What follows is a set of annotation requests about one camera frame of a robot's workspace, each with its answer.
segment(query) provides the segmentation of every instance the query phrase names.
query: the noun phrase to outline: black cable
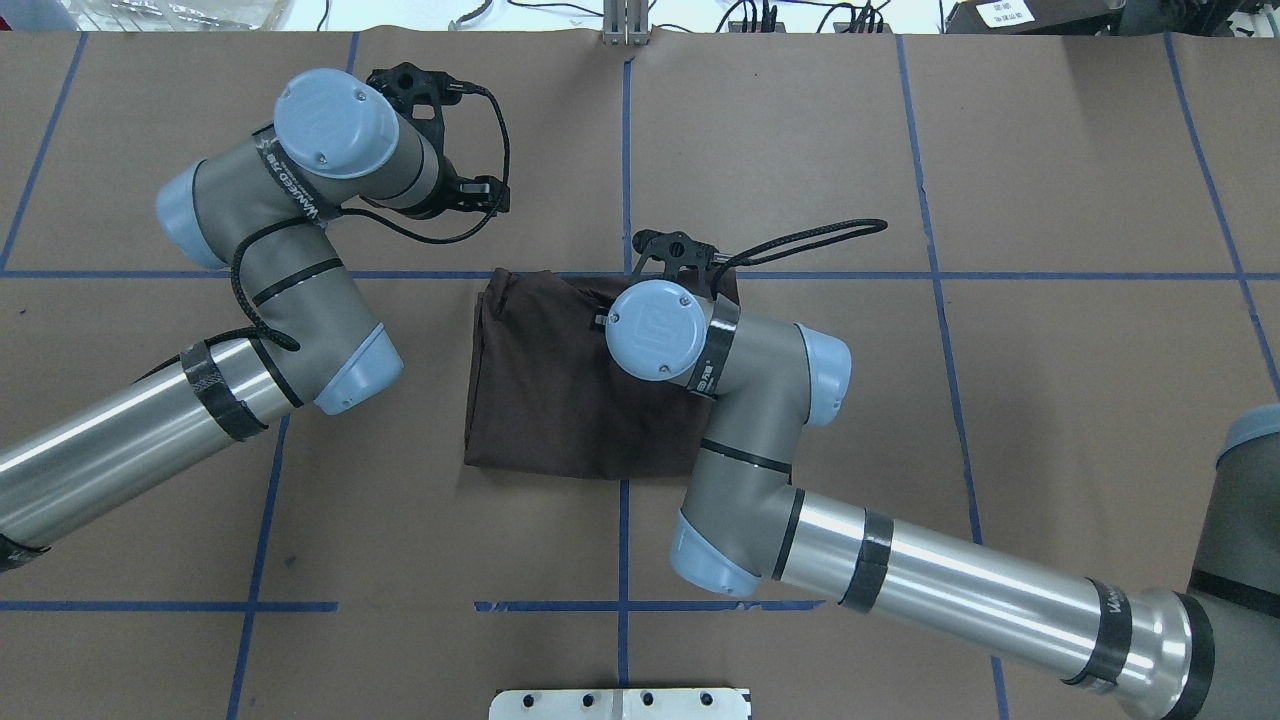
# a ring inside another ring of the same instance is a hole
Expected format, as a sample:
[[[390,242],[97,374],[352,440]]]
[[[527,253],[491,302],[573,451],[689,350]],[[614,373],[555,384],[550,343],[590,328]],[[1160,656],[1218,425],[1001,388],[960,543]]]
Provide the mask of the black cable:
[[[515,5],[517,8],[530,8],[532,10],[544,10],[544,9],[548,9],[548,8],[572,8],[575,10],[580,10],[582,13],[586,13],[588,15],[594,15],[596,18],[603,18],[604,17],[604,13],[600,13],[600,12],[596,12],[596,10],[591,10],[591,9],[584,8],[581,5],[575,5],[572,3],[517,3],[516,0],[507,0],[507,4],[508,5]]]
[[[294,225],[301,225],[310,222],[311,220],[307,219],[306,217],[298,215],[297,218],[289,218],[288,220],[280,220],[278,223],[271,223],[265,228],[259,228],[248,237],[242,240],[239,245],[236,246],[236,252],[232,255],[232,268],[230,268],[232,295],[236,296],[236,304],[241,306],[241,311],[244,313],[244,316],[248,318],[248,322],[253,324],[255,329],[257,329],[259,333],[257,336],[260,338],[269,340],[275,345],[279,345],[284,350],[288,350],[289,352],[296,352],[302,346],[298,343],[298,341],[293,340],[293,337],[288,336],[287,333],[282,333],[280,331],[276,331],[270,325],[268,325],[266,320],[264,320],[262,316],[257,314],[257,309],[253,307],[253,304],[248,301],[248,296],[244,295],[244,286],[241,282],[241,264],[244,261],[244,254],[248,252],[250,247],[253,247],[255,242],[273,233],[278,233],[285,228],[292,228]]]
[[[239,329],[234,329],[234,331],[228,331],[225,333],[219,333],[219,334],[215,334],[214,337],[206,337],[205,338],[205,345],[207,345],[209,347],[212,347],[212,346],[218,345],[219,342],[227,342],[228,340],[253,340],[256,337],[259,337],[257,328],[255,328],[255,327],[251,325],[251,327],[247,327],[247,328],[239,328]],[[156,365],[155,368],[151,368],[150,370],[147,370],[147,373],[145,375],[142,375],[141,378],[138,378],[138,379],[136,379],[133,382],[140,383],[140,382],[150,378],[151,375],[159,373],[160,370],[164,370],[169,365],[177,365],[178,360],[180,360],[180,356],[174,355],[173,357],[165,360],[164,363]]]
[[[826,13],[823,13],[822,19],[818,20],[818,29],[814,32],[822,32],[822,28],[827,26],[827,18],[841,8],[849,8],[849,24],[852,26],[854,18],[858,15],[858,8],[854,8],[852,3],[835,3],[827,8]]]
[[[728,17],[731,14],[733,14],[733,10],[736,10],[739,5],[742,6],[742,29],[745,31],[746,29],[746,4],[748,3],[750,3],[753,8],[755,6],[755,0],[736,0],[732,5],[730,5],[728,10],[724,10],[724,14],[721,15],[721,22],[716,24],[716,29],[713,29],[712,32],[719,32],[721,29],[723,29],[724,28],[724,23],[728,22]]]
[[[819,247],[826,247],[828,245],[835,245],[837,242],[842,242],[855,237],[861,237],[864,234],[874,234],[883,231],[887,227],[888,223],[881,219],[859,218],[854,220],[842,220],[838,223],[832,223],[829,225],[822,225],[818,228],[809,228],[806,231],[800,231],[791,234],[785,234],[778,238],[773,238],[768,242],[762,242],[760,245],[756,245],[750,250],[744,250],[742,252],[739,252],[737,255],[730,258],[723,264],[721,264],[721,266],[717,268],[714,273],[712,273],[712,279],[710,279],[712,297],[716,297],[716,288],[719,286],[721,278],[723,278],[724,273],[730,272],[733,268],[749,268],[751,265],[763,265],[764,263],[781,260],[782,258],[795,255],[796,252],[817,250]],[[790,247],[787,250],[782,250],[781,252],[774,252],[773,255],[760,256],[762,252],[776,250],[778,247],[782,247],[783,245],[790,245],[792,242],[799,242],[801,240],[809,240],[813,237],[831,234],[840,231],[849,231],[849,232],[841,232],[840,234],[833,234],[831,237],[826,237],[814,242],[808,242],[797,247]]]
[[[488,88],[480,87],[474,82],[463,82],[462,85],[466,87],[466,92],[471,92],[474,95],[483,95],[488,97],[489,104],[493,105],[493,114],[495,118],[498,118],[498,129],[502,132],[502,187],[503,192],[508,192],[511,187],[508,184],[508,181],[511,179],[511,136],[507,133],[507,119],[502,115],[502,108],[498,106],[498,99],[493,96],[493,92],[489,92]],[[480,218],[480,222],[472,225],[471,229],[461,234],[456,234],[453,237],[426,237],[424,234],[417,234],[416,232],[408,228],[401,227],[393,223],[392,220],[388,220],[387,218],[379,215],[378,213],[374,213],[371,210],[364,210],[361,208],[342,208],[339,213],[343,215],[358,215],[361,218],[369,218],[370,220],[374,220],[375,223],[385,228],[393,229],[410,240],[416,240],[417,242],[425,242],[428,245],[452,245],[454,242],[462,242],[463,240],[480,232],[480,228],[485,227],[489,223],[489,220],[492,220],[493,217],[498,214],[498,206],[502,205],[502,200],[503,199],[499,197],[498,201],[494,202],[488,211],[485,211],[484,218]]]
[[[461,18],[453,20],[454,24],[468,23],[485,13],[489,8],[493,8],[493,0],[484,0],[479,8],[471,10],[470,13],[462,15]]]

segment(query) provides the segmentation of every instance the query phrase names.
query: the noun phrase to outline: light blue joint cap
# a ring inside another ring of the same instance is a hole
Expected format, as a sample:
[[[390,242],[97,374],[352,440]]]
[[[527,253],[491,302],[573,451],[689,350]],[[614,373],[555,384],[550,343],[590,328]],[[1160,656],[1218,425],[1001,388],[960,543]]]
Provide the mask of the light blue joint cap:
[[[827,425],[840,414],[854,374],[854,356],[838,337],[796,323],[809,355],[809,419],[806,425]]]
[[[351,354],[338,374],[316,396],[316,407],[337,415],[378,395],[396,382],[404,363],[381,323]]]
[[[627,373],[641,380],[669,380],[701,355],[707,316],[687,290],[671,281],[644,281],[613,302],[604,341]]]
[[[1226,443],[1222,445],[1222,452],[1217,454],[1217,459],[1222,460],[1222,456],[1234,447],[1251,439],[1276,433],[1280,433],[1280,405],[1254,407],[1231,423],[1231,429],[1226,430]]]
[[[716,546],[707,542],[685,514],[676,512],[676,537],[671,541],[671,566],[690,583],[718,594],[750,597],[760,578],[737,566]]]
[[[307,172],[349,179],[387,163],[399,142],[399,119],[372,87],[316,68],[291,79],[275,100],[275,136]]]
[[[196,168],[200,163],[187,168],[160,188],[156,193],[156,219],[160,220],[160,228],[169,240],[192,263],[210,270],[220,270],[227,263],[209,249],[209,241],[205,240],[205,233],[200,232],[200,222],[196,219]]]

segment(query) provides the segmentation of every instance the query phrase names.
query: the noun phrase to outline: blue tape line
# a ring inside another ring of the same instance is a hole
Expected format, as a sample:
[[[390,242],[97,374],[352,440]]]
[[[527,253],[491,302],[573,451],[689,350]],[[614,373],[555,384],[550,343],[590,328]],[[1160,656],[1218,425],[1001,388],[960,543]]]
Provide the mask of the blue tape line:
[[[1222,201],[1217,195],[1217,186],[1213,183],[1213,173],[1208,169],[1208,160],[1204,159],[1204,149],[1201,146],[1199,133],[1196,132],[1196,120],[1192,119],[1192,109],[1187,102],[1187,91],[1183,87],[1183,74],[1178,69],[1178,54],[1174,51],[1174,36],[1165,33],[1165,54],[1169,56],[1169,70],[1174,76],[1174,88],[1178,90],[1178,104],[1183,109],[1183,119],[1187,122],[1187,133],[1190,135],[1192,149],[1196,150],[1196,160],[1199,163],[1201,174],[1204,176],[1204,187],[1208,188],[1210,201],[1213,204],[1213,214],[1217,215],[1217,225],[1222,231],[1222,240],[1226,242],[1226,252],[1231,256],[1231,268],[1235,269],[1235,278],[1240,283],[1240,293],[1244,295],[1244,304],[1249,309],[1249,322],[1253,323],[1253,333],[1258,338],[1258,347],[1262,350],[1262,360],[1267,364],[1267,375],[1271,378],[1271,389],[1280,397],[1280,372],[1276,370],[1275,356],[1271,354],[1271,343],[1262,329],[1262,319],[1258,316],[1258,307],[1253,302],[1253,292],[1244,274],[1244,265],[1240,263],[1240,254],[1235,247],[1235,238],[1231,237],[1231,227],[1226,222],[1226,213],[1222,210]]]
[[[631,480],[618,482],[618,687],[631,684]]]
[[[616,600],[532,600],[476,602],[476,612],[617,612]]]
[[[475,602],[476,612],[808,612],[824,605],[822,600],[517,600]]]
[[[512,270],[529,274],[535,270]],[[562,278],[621,277],[620,270],[564,270],[554,273]],[[483,281],[493,277],[493,270],[351,270],[361,281]],[[645,273],[658,277],[658,273]],[[919,270],[742,270],[742,279],[755,281],[929,281],[933,273]],[[941,270],[943,281],[1221,281],[1236,282],[1236,273],[1101,273],[1101,272],[965,272]],[[227,279],[225,270],[0,270],[0,278],[13,279]],[[1280,281],[1280,273],[1244,273],[1249,281]]]
[[[895,35],[897,42],[897,70],[902,79],[902,104],[906,108],[906,129],[911,138],[911,163],[915,165],[915,186],[920,200],[920,218],[924,234],[928,238],[929,272],[933,274],[933,304],[938,314],[938,331],[942,334],[942,357],[947,366],[947,384],[951,391],[951,416],[960,438],[960,455],[964,459],[964,484],[969,500],[969,532],[973,542],[982,544],[982,518],[978,512],[978,491],[973,482],[973,460],[969,456],[969,433],[965,430],[964,406],[960,402],[960,380],[956,375],[955,354],[951,348],[951,328],[947,323],[946,297],[942,295],[942,269],[938,264],[938,247],[933,234],[933,215],[929,213],[929,197],[924,191],[924,163],[920,160],[920,136],[915,127],[915,106],[911,101],[911,79],[908,74],[906,45],[901,35]],[[1001,708],[1001,720],[1009,719],[1009,697],[1005,691],[1005,675],[1000,661],[992,659],[992,685],[996,692],[996,706]]]
[[[822,600],[637,600],[631,612],[808,612],[824,605]]]
[[[257,612],[337,612],[337,602],[259,602]]]
[[[991,656],[991,676],[996,679],[996,710],[1000,720],[1009,720],[1009,693],[1005,691],[1005,665],[995,655]]]
[[[627,273],[631,272],[631,60],[622,63],[622,269]]]
[[[54,111],[49,117],[49,124],[45,126],[45,136],[40,138],[40,149],[36,150],[36,160],[31,164],[31,173],[27,176],[27,184],[22,188],[22,196],[18,199],[18,209],[13,214],[13,222],[9,223],[9,234],[5,236],[4,249],[0,250],[0,270],[4,270],[9,264],[9,255],[13,252],[13,243],[18,240],[18,228],[22,227],[22,217],[27,213],[27,202],[31,200],[31,193],[36,190],[36,178],[40,177],[40,168],[45,164],[45,152],[49,151],[49,142],[54,138],[54,129],[58,127],[58,118],[63,114],[63,106],[67,104],[67,96],[72,91],[72,81],[76,78],[76,69],[79,68],[81,56],[84,55],[84,44],[88,42],[88,33],[82,32],[79,41],[76,42],[76,53],[72,55],[72,64],[67,68],[67,77],[63,78],[63,88],[58,94],[58,101],[54,102]]]
[[[244,610],[244,624],[241,626],[241,644],[236,653],[236,673],[232,675],[232,693],[227,702],[227,720],[236,720],[239,714],[241,691],[244,687],[244,670],[248,667],[248,650],[253,641],[253,619],[257,615],[257,597],[262,588],[262,569],[266,565],[266,546],[271,539],[271,520],[275,515],[275,498],[280,488],[280,470],[284,468],[284,436],[289,430],[289,415],[280,418],[280,429],[275,434],[275,456],[271,460],[271,479],[266,484],[266,501],[262,503],[262,524],[257,532],[257,551],[253,553],[253,574],[248,583],[248,607]]]
[[[347,74],[356,74],[357,53],[360,53],[360,31],[351,33],[351,49],[347,50]]]

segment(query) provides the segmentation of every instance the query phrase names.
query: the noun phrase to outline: metal bracket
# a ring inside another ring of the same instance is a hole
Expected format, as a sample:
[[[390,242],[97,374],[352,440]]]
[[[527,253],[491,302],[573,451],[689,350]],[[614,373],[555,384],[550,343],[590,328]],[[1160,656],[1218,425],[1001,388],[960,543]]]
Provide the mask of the metal bracket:
[[[649,0],[604,0],[605,45],[649,45]]]
[[[489,720],[750,720],[751,691],[741,688],[506,691]]]

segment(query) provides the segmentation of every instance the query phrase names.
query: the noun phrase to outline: silver metal arm tube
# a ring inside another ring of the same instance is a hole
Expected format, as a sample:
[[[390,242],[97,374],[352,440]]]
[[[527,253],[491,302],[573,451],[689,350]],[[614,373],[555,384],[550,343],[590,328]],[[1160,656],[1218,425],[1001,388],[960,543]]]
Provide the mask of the silver metal arm tube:
[[[374,88],[308,70],[282,92],[274,128],[175,178],[157,214],[192,260],[224,268],[251,233],[300,215],[323,222],[355,195],[415,206],[439,169],[435,149]],[[266,324],[300,347],[198,342],[178,364],[0,452],[0,570],[294,407],[340,413],[399,375],[394,346],[320,224],[262,237],[241,279]]]
[[[826,336],[731,305],[645,281],[605,328],[631,374],[717,400],[677,518],[681,577],[744,597],[768,575],[1111,693],[1143,720],[1280,717],[1280,405],[1233,425],[1188,593],[1130,597],[794,487],[800,424],[835,416],[850,366]]]

